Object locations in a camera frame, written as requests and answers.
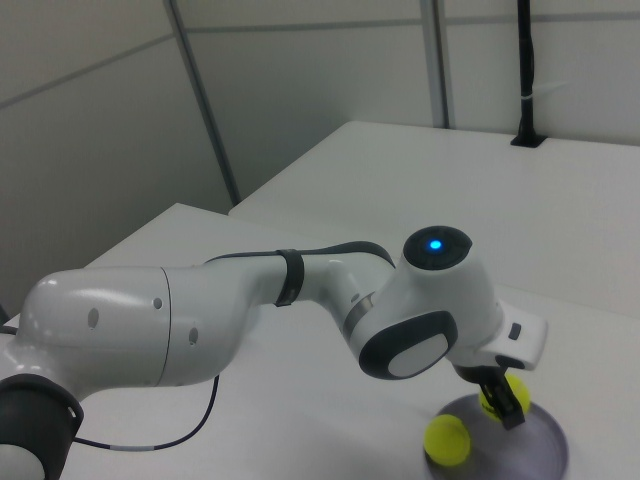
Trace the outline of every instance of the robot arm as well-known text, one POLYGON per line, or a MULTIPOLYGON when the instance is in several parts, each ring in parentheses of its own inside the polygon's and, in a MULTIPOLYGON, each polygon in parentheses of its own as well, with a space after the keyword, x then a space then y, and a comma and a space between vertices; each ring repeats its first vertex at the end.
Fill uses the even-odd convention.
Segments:
POLYGON ((0 351, 0 458, 7 445, 37 451, 47 478, 58 478, 81 422, 78 401, 108 388, 210 379, 231 362, 253 307, 304 300, 332 315, 365 373, 409 378, 446 355, 462 378, 486 389, 506 428, 524 421, 503 374, 535 368, 546 322, 496 299, 464 233, 431 227, 407 240, 397 268, 381 247, 355 242, 44 278, 0 351), (34 408, 57 408, 57 423, 27 421, 34 408), (49 447, 29 444, 51 428, 67 432, 53 463, 41 452, 49 447))

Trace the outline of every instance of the yellow ball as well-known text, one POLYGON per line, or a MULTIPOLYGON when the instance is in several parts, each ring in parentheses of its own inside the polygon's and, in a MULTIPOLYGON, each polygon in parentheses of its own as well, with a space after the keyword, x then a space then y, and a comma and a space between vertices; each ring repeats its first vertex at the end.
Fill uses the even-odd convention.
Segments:
POLYGON ((438 415, 424 431, 424 451, 438 465, 460 465, 471 453, 469 431, 458 417, 438 415))
MULTIPOLYGON (((529 411, 529 408, 531 407, 531 397, 529 396, 529 389, 522 380, 511 373, 507 373, 505 375, 505 378, 507 379, 507 383, 509 383, 509 386, 511 387, 511 391, 513 391, 513 394, 518 399, 518 402, 520 402, 522 413, 526 415, 529 411)), ((485 397, 482 390, 480 390, 480 395, 478 396, 478 398, 480 400, 480 406, 482 407, 484 413, 486 413, 490 418, 500 421, 500 418, 496 414, 496 411, 491 405, 489 405, 487 397, 485 397)))

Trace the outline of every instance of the circular base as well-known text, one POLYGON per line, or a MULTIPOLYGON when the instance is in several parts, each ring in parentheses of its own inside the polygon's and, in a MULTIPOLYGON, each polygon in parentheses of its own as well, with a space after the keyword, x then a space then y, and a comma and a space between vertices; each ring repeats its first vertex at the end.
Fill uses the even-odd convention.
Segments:
POLYGON ((510 431, 482 411, 477 395, 451 402, 439 412, 443 414, 462 420, 471 436, 471 453, 456 467, 442 467, 427 458, 435 480, 561 480, 567 470, 564 433, 534 403, 525 423, 510 431))

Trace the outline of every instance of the black cable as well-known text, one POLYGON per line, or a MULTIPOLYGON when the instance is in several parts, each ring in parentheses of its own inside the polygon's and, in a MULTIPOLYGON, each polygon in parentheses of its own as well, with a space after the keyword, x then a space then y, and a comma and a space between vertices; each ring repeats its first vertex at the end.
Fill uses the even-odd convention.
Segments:
POLYGON ((83 445, 88 445, 90 447, 102 448, 104 450, 113 450, 119 452, 152 452, 155 450, 163 450, 165 448, 175 447, 181 443, 186 442, 190 438, 192 438, 196 433, 200 431, 204 424, 207 423, 207 419, 211 414, 211 410, 213 409, 213 404, 216 401, 216 394, 218 393, 218 382, 220 380, 220 375, 218 375, 213 380, 213 389, 211 390, 211 398, 209 399, 209 405, 207 405, 207 411, 204 413, 204 416, 200 420, 200 423, 191 430, 187 435, 181 437, 177 440, 168 443, 162 443, 160 445, 149 445, 149 446, 133 446, 133 445, 108 445, 106 443, 94 442, 93 440, 86 440, 84 438, 76 437, 73 441, 76 443, 81 443, 83 445))
POLYGON ((529 49, 531 50, 531 89, 533 90, 533 81, 536 78, 536 55, 533 50, 533 37, 529 35, 529 49))

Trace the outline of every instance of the gray trim band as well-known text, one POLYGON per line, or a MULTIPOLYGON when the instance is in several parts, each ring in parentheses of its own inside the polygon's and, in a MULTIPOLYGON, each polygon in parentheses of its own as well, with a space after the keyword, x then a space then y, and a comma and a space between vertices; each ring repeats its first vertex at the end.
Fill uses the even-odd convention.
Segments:
POLYGON ((118 53, 113 57, 109 57, 105 60, 89 65, 88 67, 81 68, 80 70, 76 70, 75 72, 65 75, 63 77, 56 78, 55 80, 52 80, 43 85, 40 85, 39 87, 33 88, 27 92, 16 95, 15 97, 11 97, 7 100, 3 100, 2 102, 0 102, 0 110, 2 110, 3 108, 10 107, 11 105, 15 105, 16 103, 21 102, 22 100, 26 100, 27 98, 33 97, 34 95, 37 95, 39 93, 46 92, 47 90, 50 90, 54 87, 62 85, 65 82, 68 82, 70 80, 74 80, 78 77, 86 75, 87 73, 91 73, 94 70, 98 70, 99 68, 110 65, 114 62, 117 62, 118 60, 122 60, 123 58, 127 58, 143 50, 154 47, 160 43, 166 42, 167 40, 171 40, 172 38, 173 38, 173 34, 168 33, 166 35, 156 38, 155 40, 151 40, 149 42, 143 43, 142 45, 138 45, 137 47, 134 47, 130 50, 125 50, 124 52, 118 53))
POLYGON ((113 450, 114 452, 153 452, 155 448, 153 448, 153 446, 129 447, 121 445, 109 445, 109 450, 113 450))
MULTIPOLYGON (((602 12, 602 13, 556 13, 549 15, 531 15, 532 23, 553 22, 602 22, 640 20, 640 11, 637 12, 602 12)), ((447 26, 456 25, 480 25, 491 23, 514 23, 518 21, 517 15, 483 15, 478 17, 451 17, 446 19, 447 26)))
POLYGON ((354 328, 365 314, 373 308, 373 303, 371 302, 371 296, 373 293, 370 293, 366 297, 362 298, 358 303, 354 305, 354 307, 347 315, 347 318, 342 325, 342 336, 349 343, 351 340, 351 334, 353 333, 354 328))
POLYGON ((372 27, 406 27, 422 25, 420 18, 406 18, 397 20, 370 20, 357 22, 326 22, 326 23, 291 23, 281 25, 238 25, 233 27, 192 27, 186 28, 187 33, 241 33, 241 32, 298 32, 305 30, 336 30, 344 28, 372 28, 372 27))

